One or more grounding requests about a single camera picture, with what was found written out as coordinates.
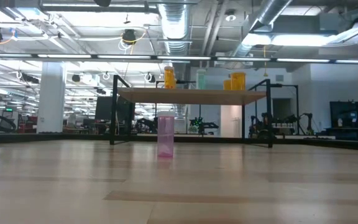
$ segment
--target white pillar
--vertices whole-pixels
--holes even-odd
[[[62,132],[66,70],[63,62],[42,63],[37,133]]]

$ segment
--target wall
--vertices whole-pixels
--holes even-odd
[[[313,116],[319,129],[331,127],[330,101],[358,100],[358,65],[313,65]]]
[[[241,137],[241,121],[239,132],[235,131],[235,119],[241,118],[241,106],[221,106],[221,137],[224,138],[240,138]]]
[[[313,114],[315,131],[331,127],[330,101],[358,100],[358,65],[304,65],[292,81],[299,85],[300,113]],[[301,123],[306,127],[307,119]]]

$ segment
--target pipe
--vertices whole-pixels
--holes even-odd
[[[219,15],[218,21],[214,27],[214,32],[212,33],[211,42],[209,43],[208,50],[206,51],[206,55],[210,55],[212,48],[214,47],[216,36],[218,35],[219,28],[222,24],[224,13],[226,12],[227,4],[229,0],[224,0],[221,6],[221,13]]]
[[[208,25],[206,27],[204,41],[203,41],[203,47],[201,48],[200,55],[204,55],[204,53],[205,53],[206,44],[208,43],[209,35],[211,34],[211,29],[212,29],[212,25],[215,20],[214,18],[215,18],[217,9],[218,9],[218,2],[216,1],[213,3],[212,8],[211,8],[211,14],[210,14],[210,18],[208,21]]]
[[[180,40],[187,37],[189,6],[184,4],[159,4],[162,31],[165,39]],[[183,42],[166,42],[169,55],[187,55],[188,44]]]
[[[188,37],[189,28],[189,6],[186,4],[158,4],[161,15],[161,28],[164,39],[183,40]],[[186,42],[164,42],[168,55],[188,55],[189,43]],[[190,80],[190,71],[182,63],[173,63],[175,77],[177,80]],[[185,105],[173,105],[178,117],[183,116]]]
[[[251,30],[267,26],[280,16],[284,9],[292,2],[292,0],[264,0],[261,3],[261,7],[258,16],[255,19],[246,20],[248,30],[245,30],[248,34]],[[232,57],[245,57],[251,51],[253,45],[243,44],[242,42],[236,47],[230,56]]]
[[[265,26],[272,24],[291,2],[292,0],[264,0],[257,20]]]

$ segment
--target wooden floor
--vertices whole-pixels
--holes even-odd
[[[45,141],[0,145],[0,224],[358,223],[358,151]]]

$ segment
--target yellow bottle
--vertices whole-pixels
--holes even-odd
[[[231,89],[232,90],[246,89],[246,74],[244,72],[234,72],[231,74]]]
[[[164,76],[164,84],[166,89],[173,89],[176,88],[176,81],[175,81],[175,72],[173,67],[167,66],[164,68],[165,76]]]
[[[223,81],[223,90],[231,90],[231,80]]]

